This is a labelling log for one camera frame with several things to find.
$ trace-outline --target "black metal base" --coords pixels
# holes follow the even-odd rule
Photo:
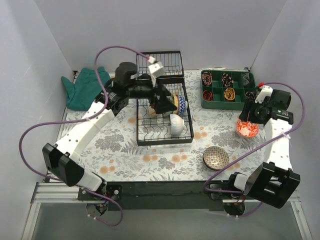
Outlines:
[[[226,189],[227,182],[213,181],[219,188]],[[209,209],[224,211],[223,199],[231,196],[216,196],[204,191],[205,181],[152,181],[152,182],[108,182],[108,197],[121,204],[124,210],[171,210],[171,209]],[[78,200],[97,200],[93,195],[79,190]],[[118,207],[109,204],[109,211]]]

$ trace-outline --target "floral tablecloth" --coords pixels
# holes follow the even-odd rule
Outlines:
[[[116,118],[88,144],[79,164],[107,181],[187,181],[206,180],[215,172],[205,166],[202,154],[207,147],[219,146],[229,154],[230,162],[265,141],[260,129],[253,139],[240,137],[235,123],[240,111],[212,110],[201,107],[200,71],[186,71],[185,85],[192,115],[194,139],[184,145],[138,146],[136,142],[136,102],[131,101]],[[80,119],[84,112],[68,110],[66,120]],[[63,137],[73,124],[62,126]],[[253,172],[264,160],[259,150],[222,172]]]

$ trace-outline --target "red patterned bowl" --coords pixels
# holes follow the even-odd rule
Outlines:
[[[259,126],[250,121],[241,121],[238,119],[235,123],[236,132],[245,138],[253,138],[259,133]]]

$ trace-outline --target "black wire dish rack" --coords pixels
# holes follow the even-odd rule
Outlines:
[[[157,83],[163,84],[174,95],[184,96],[188,101],[184,68],[180,51],[151,51],[143,52],[162,62],[165,75],[157,79]],[[136,56],[137,76],[149,74],[147,59]],[[136,141],[138,146],[187,144],[194,139],[194,130],[190,114],[189,104],[183,115],[184,131],[178,137],[172,137],[170,117],[157,114],[149,115],[149,101],[147,99],[136,100]]]

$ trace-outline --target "white backdrop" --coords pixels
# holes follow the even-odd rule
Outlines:
[[[19,138],[31,125],[61,119],[60,77],[72,71],[33,0],[0,1],[0,33],[0,239],[18,240],[41,180],[23,164]],[[42,147],[55,142],[58,128],[45,126],[25,138],[29,163],[43,173]]]
[[[103,47],[181,50],[185,69],[251,67],[286,0],[35,0],[73,70],[93,66]],[[114,71],[134,61],[109,50]]]
[[[318,0],[287,0],[252,67],[256,79],[287,83],[304,98],[306,117],[302,127],[291,134],[290,160],[301,175],[298,189],[313,239],[320,239],[319,13]],[[297,124],[301,103],[294,94],[290,111]]]

